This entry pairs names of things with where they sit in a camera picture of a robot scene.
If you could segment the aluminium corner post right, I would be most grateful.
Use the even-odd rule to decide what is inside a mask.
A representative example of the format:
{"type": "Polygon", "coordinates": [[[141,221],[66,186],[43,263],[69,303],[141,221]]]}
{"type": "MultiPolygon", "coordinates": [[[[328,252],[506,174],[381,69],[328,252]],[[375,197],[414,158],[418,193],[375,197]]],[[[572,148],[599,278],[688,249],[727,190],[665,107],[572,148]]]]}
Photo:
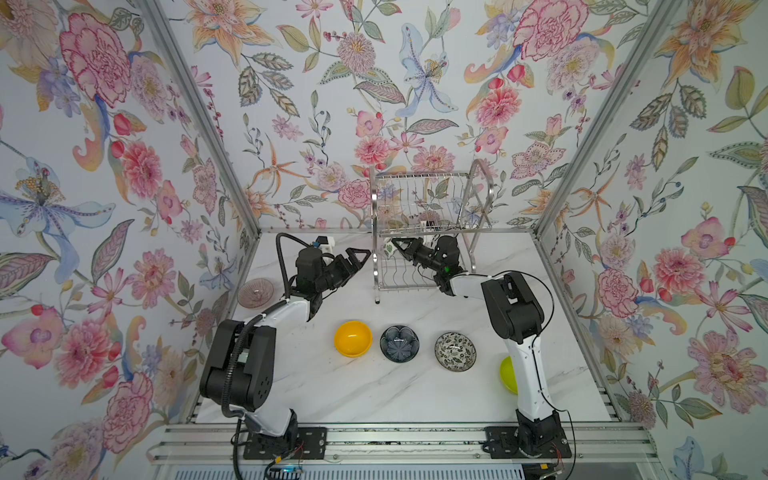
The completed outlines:
{"type": "Polygon", "coordinates": [[[589,127],[583,142],[577,148],[576,154],[569,163],[569,167],[555,189],[548,206],[539,217],[536,226],[531,230],[535,240],[541,240],[544,234],[555,225],[555,219],[570,195],[570,191],[579,179],[602,136],[607,132],[619,108],[630,96],[633,85],[644,65],[652,56],[652,50],[658,42],[658,37],[663,33],[668,20],[677,10],[678,8],[673,1],[663,0],[658,1],[650,12],[646,26],[640,31],[640,35],[626,59],[623,72],[609,90],[605,101],[597,111],[594,123],[589,127]]]}

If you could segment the yellow bowl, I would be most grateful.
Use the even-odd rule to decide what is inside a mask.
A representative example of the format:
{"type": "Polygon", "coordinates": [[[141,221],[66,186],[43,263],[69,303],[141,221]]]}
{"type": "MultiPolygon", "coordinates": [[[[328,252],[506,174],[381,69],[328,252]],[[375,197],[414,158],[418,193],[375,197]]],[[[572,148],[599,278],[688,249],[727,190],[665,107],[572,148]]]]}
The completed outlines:
{"type": "Polygon", "coordinates": [[[361,321],[343,323],[335,332],[333,344],[336,351],[347,358],[358,358],[368,352],[373,343],[369,326],[361,321]]]}

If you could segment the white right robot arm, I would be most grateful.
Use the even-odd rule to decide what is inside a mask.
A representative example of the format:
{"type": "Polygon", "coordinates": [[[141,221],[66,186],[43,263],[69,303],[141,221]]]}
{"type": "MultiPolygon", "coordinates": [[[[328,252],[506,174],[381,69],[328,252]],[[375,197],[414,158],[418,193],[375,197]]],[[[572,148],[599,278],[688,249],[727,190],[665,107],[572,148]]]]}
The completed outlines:
{"type": "Polygon", "coordinates": [[[452,236],[438,237],[433,247],[421,237],[394,238],[391,243],[414,266],[432,271],[442,293],[484,302],[491,326],[503,340],[516,375],[517,429],[512,440],[516,451],[535,458],[558,445],[564,430],[560,410],[549,394],[540,348],[547,320],[527,283],[531,275],[517,270],[496,275],[469,273],[460,266],[458,241],[452,236]]]}

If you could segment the dark blue flower bowl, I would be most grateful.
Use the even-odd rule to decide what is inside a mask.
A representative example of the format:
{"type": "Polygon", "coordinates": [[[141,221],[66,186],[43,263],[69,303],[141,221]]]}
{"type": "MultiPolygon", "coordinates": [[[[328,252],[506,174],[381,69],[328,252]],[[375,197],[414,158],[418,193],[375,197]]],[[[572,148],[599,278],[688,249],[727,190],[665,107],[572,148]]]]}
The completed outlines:
{"type": "Polygon", "coordinates": [[[394,325],[382,333],[379,347],[387,360],[402,364],[410,362],[418,355],[420,340],[410,327],[394,325]]]}

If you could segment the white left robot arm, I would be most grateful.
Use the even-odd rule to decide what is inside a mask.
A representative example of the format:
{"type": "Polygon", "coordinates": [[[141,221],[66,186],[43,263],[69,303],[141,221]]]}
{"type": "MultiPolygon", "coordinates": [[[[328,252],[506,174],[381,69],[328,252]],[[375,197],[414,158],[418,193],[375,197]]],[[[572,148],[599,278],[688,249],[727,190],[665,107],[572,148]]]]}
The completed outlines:
{"type": "Polygon", "coordinates": [[[331,239],[308,243],[293,235],[276,237],[276,256],[284,293],[247,321],[225,320],[215,333],[200,380],[200,396],[219,405],[253,434],[295,442],[295,412],[269,399],[280,331],[311,321],[323,301],[346,286],[372,256],[349,247],[335,255],[331,239]]]}

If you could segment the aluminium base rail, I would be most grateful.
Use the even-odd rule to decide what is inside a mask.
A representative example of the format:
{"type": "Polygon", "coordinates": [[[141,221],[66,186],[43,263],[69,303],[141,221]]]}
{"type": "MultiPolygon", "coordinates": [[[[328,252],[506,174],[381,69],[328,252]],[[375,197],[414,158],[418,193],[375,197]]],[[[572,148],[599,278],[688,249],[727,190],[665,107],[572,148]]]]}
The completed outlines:
{"type": "Polygon", "coordinates": [[[665,479],[638,424],[577,422],[534,457],[482,423],[307,425],[303,451],[272,464],[245,459],[229,424],[169,427],[149,451],[150,479],[665,479]]]}

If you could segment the black white speckled bowl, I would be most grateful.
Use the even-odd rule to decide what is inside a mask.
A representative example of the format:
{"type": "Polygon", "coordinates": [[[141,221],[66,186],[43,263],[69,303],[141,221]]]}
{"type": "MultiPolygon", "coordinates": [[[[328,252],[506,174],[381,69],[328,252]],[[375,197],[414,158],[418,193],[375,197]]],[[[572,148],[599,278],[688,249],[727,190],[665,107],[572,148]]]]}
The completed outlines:
{"type": "Polygon", "coordinates": [[[477,360],[477,350],[469,337],[459,332],[440,335],[434,345],[438,363],[446,370],[462,373],[470,370],[477,360]]]}

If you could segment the aluminium corner post left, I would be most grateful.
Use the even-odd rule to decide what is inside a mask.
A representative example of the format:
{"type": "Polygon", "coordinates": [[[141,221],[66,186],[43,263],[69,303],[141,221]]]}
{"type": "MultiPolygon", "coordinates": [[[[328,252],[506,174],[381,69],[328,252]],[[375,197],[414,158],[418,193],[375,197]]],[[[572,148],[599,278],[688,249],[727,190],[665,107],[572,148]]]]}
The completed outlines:
{"type": "Polygon", "coordinates": [[[215,128],[215,123],[207,113],[206,102],[194,80],[189,65],[175,39],[168,18],[159,1],[138,0],[138,9],[149,27],[153,39],[169,62],[170,72],[178,85],[182,98],[187,102],[190,116],[198,128],[202,139],[209,148],[214,163],[223,174],[225,186],[229,189],[235,209],[245,229],[258,240],[261,230],[246,199],[243,188],[236,178],[225,145],[215,128]]]}

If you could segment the green leaf pattern bowl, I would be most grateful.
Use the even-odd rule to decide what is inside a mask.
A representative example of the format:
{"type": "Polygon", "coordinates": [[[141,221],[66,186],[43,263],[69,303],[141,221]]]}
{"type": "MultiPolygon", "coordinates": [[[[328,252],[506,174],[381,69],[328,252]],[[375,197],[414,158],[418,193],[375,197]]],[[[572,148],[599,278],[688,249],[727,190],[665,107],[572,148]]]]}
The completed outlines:
{"type": "Polygon", "coordinates": [[[386,240],[383,246],[383,253],[387,259],[393,258],[398,253],[398,250],[394,245],[392,238],[389,238],[386,240]]]}

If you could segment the aluminium corner post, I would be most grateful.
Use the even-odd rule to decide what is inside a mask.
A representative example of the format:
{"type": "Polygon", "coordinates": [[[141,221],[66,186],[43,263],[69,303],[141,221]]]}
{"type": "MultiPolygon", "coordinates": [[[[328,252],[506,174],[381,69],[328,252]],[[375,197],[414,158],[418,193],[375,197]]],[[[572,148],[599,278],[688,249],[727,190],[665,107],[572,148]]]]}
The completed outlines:
{"type": "Polygon", "coordinates": [[[650,12],[646,26],[640,31],[640,35],[626,59],[623,72],[609,90],[605,101],[597,111],[594,123],[589,127],[583,142],[577,148],[576,154],[569,163],[569,167],[555,189],[548,206],[539,217],[536,226],[531,230],[535,240],[541,240],[544,234],[555,225],[555,219],[570,195],[570,191],[579,179],[602,136],[607,132],[619,108],[630,96],[633,85],[644,65],[652,56],[652,50],[658,42],[658,37],[663,33],[668,20],[677,10],[678,8],[673,1],[663,0],[658,1],[650,12]]]}
{"type": "Polygon", "coordinates": [[[149,27],[153,39],[169,62],[170,72],[178,85],[182,98],[187,102],[190,116],[198,128],[202,139],[209,148],[214,163],[223,174],[225,186],[229,189],[235,209],[245,229],[258,240],[261,230],[246,199],[243,188],[236,178],[225,145],[215,128],[215,123],[207,113],[206,102],[194,80],[189,65],[175,39],[168,18],[159,1],[138,0],[138,9],[149,27]]]}

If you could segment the pink striped ceramic bowl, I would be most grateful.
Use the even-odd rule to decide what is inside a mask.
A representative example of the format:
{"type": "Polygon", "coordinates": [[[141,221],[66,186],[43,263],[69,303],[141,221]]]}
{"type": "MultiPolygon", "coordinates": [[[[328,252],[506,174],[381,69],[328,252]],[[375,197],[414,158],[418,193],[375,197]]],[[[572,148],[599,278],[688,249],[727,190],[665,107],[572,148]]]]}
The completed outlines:
{"type": "Polygon", "coordinates": [[[238,304],[246,309],[259,309],[265,306],[274,295],[274,285],[266,278],[254,278],[246,281],[238,291],[238,304]]]}

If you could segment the lime green bowl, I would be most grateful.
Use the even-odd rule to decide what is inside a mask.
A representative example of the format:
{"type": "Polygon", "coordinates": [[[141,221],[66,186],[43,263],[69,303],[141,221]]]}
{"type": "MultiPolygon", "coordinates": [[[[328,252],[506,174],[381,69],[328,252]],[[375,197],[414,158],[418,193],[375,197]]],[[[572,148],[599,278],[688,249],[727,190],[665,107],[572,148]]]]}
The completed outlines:
{"type": "Polygon", "coordinates": [[[518,385],[512,361],[510,357],[505,357],[499,365],[499,378],[505,389],[513,394],[518,394],[518,385]]]}

